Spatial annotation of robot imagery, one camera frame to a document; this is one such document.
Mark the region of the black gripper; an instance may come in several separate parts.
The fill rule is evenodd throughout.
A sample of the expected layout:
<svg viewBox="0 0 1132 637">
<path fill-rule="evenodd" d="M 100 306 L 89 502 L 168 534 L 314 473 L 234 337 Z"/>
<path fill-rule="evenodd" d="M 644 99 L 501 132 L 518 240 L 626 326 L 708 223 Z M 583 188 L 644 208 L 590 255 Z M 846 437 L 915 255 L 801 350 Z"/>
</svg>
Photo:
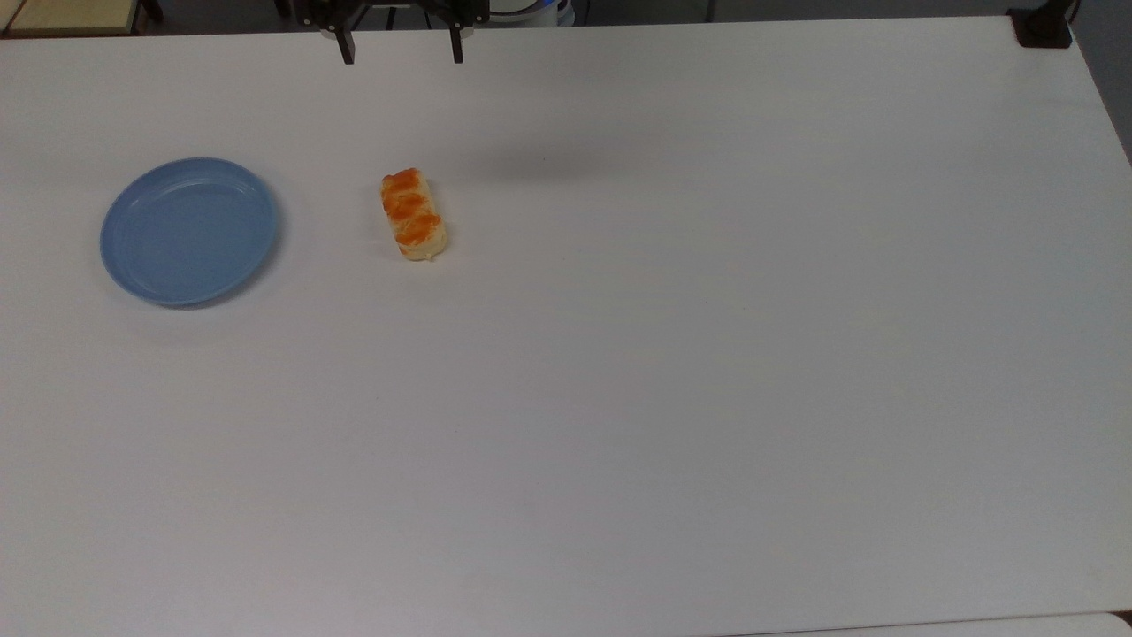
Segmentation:
<svg viewBox="0 0 1132 637">
<path fill-rule="evenodd" d="M 353 29 L 367 12 L 424 12 L 429 23 L 449 27 L 453 60 L 463 64 L 463 29 L 489 21 L 489 1 L 295 1 L 295 24 L 335 33 L 344 64 L 355 64 Z"/>
</svg>

